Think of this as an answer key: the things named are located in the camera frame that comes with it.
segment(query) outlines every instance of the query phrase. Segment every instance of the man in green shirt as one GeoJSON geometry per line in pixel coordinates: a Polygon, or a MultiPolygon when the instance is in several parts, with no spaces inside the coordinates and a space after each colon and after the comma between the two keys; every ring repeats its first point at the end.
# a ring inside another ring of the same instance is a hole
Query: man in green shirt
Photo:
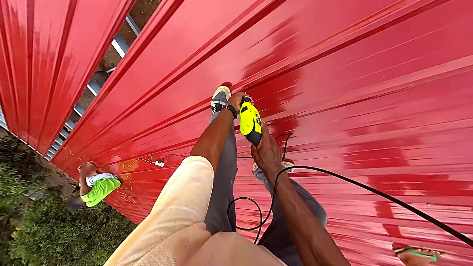
{"type": "Polygon", "coordinates": [[[75,212],[83,205],[92,207],[101,202],[108,194],[120,186],[120,180],[112,174],[98,174],[97,168],[91,162],[78,167],[80,197],[72,196],[67,202],[67,209],[75,212]]]}

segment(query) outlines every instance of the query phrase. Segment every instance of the white power strip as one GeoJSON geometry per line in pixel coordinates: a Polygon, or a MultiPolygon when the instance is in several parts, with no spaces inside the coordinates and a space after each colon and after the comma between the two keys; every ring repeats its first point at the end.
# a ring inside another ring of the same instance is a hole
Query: white power strip
{"type": "Polygon", "coordinates": [[[157,165],[157,166],[164,167],[164,162],[162,162],[162,161],[155,161],[154,164],[157,165]]]}

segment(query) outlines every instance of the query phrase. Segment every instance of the foot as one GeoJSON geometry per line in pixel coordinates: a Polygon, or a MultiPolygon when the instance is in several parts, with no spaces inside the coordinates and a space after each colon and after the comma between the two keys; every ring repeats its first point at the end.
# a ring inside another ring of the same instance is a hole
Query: foot
{"type": "Polygon", "coordinates": [[[220,86],[213,94],[210,106],[212,107],[212,113],[220,112],[222,108],[227,104],[228,99],[231,96],[230,89],[227,86],[220,86]]]}
{"type": "MultiPolygon", "coordinates": [[[[293,162],[290,162],[290,161],[282,161],[281,162],[281,165],[283,167],[283,169],[286,169],[288,167],[291,167],[291,166],[295,166],[293,162]]],[[[253,173],[256,171],[256,169],[258,168],[258,166],[256,165],[256,163],[254,162],[253,163],[253,173]]],[[[286,173],[292,173],[294,172],[295,169],[289,169],[289,170],[286,170],[286,173]]]]}
{"type": "Polygon", "coordinates": [[[396,249],[394,252],[406,266],[427,266],[442,256],[440,251],[426,248],[407,247],[396,249]]]}

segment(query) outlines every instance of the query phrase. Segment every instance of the wristband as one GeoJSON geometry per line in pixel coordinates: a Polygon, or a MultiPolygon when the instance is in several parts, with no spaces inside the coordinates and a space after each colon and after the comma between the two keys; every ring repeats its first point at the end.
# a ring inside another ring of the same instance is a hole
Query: wristband
{"type": "Polygon", "coordinates": [[[233,105],[225,105],[224,108],[230,110],[230,112],[232,112],[233,114],[233,120],[235,120],[237,118],[237,110],[235,109],[235,107],[233,107],[233,105]]]}

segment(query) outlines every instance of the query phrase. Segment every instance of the green t-shirt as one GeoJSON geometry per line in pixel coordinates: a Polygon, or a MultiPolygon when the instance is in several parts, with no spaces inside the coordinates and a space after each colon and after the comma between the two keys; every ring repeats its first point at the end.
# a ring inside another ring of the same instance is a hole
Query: green t-shirt
{"type": "Polygon", "coordinates": [[[120,186],[120,181],[115,178],[105,178],[98,180],[90,189],[89,193],[80,196],[87,207],[97,205],[108,194],[120,186]]]}

